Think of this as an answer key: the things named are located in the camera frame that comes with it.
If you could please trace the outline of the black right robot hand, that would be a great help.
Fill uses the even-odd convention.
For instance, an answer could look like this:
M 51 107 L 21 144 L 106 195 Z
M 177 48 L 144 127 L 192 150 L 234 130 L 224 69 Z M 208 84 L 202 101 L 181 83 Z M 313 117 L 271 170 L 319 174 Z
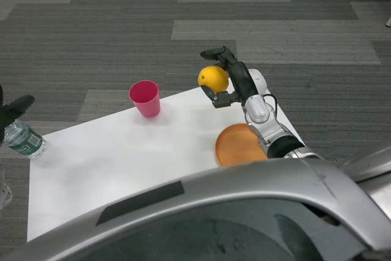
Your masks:
M 215 93 L 211 87 L 201 86 L 215 108 L 228 107 L 232 103 L 241 103 L 241 106 L 244 106 L 248 98 L 258 94 L 246 65 L 239 61 L 226 46 L 202 51 L 200 56 L 205 60 L 219 61 L 217 66 L 228 73 L 234 88 L 232 93 L 226 90 Z

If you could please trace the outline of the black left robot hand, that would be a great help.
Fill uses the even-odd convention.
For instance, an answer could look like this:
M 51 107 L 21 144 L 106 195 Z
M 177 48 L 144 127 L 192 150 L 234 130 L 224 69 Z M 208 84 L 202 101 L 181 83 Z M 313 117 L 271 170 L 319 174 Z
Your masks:
M 19 119 L 29 107 L 35 101 L 35 97 L 32 95 L 23 95 L 9 105 L 4 104 L 4 93 L 2 86 L 0 86 L 1 92 L 1 144 L 5 138 L 5 128 L 12 124 L 16 119 Z

